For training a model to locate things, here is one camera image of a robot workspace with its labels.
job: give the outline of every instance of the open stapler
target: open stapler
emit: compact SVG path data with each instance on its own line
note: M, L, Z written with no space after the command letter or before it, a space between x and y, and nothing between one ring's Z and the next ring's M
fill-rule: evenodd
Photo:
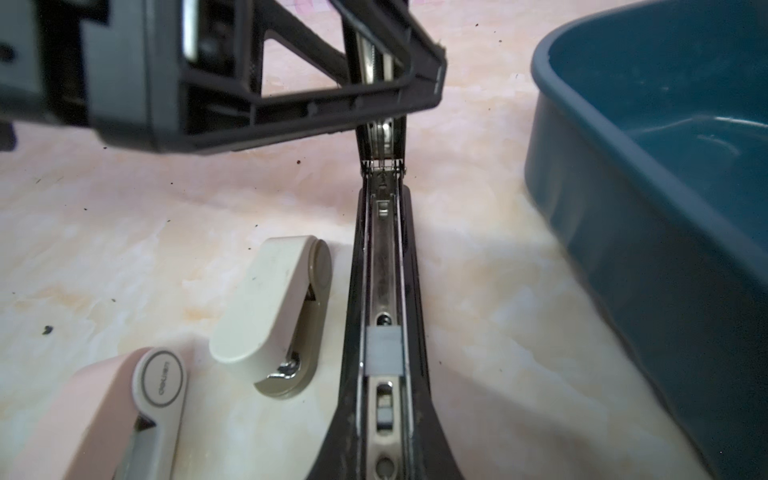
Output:
M344 53L274 0L3 2L0 147L15 146L9 122L17 119L89 127L108 144L161 153L243 150L356 130L359 163L350 167L360 169L362 188L339 402L309 478L461 478L430 398L403 183L405 115L440 102L445 52L403 0L330 1L342 17ZM339 87L262 97L268 38ZM302 257L310 243L296 240L294 253ZM299 304L312 281L292 290ZM287 324L302 325L299 316ZM296 337L265 338L274 349L211 347L260 391L287 395L300 387Z

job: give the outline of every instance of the marble surface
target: marble surface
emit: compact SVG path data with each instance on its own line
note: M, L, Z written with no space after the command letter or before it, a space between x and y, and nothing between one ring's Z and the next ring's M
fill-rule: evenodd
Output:
M559 25L620 0L415 0L448 49L441 105L409 118L432 395L467 479L706 478L525 193L537 89ZM283 2L341 46L325 0ZM267 47L265 91L333 86ZM105 148L17 125L0 154L0 478L66 379L141 346L190 370L174 478L301 479L335 409L361 181L352 133L212 157ZM320 365L273 400L215 364L207 337L267 237L329 242ZM43 336L46 325L54 327Z

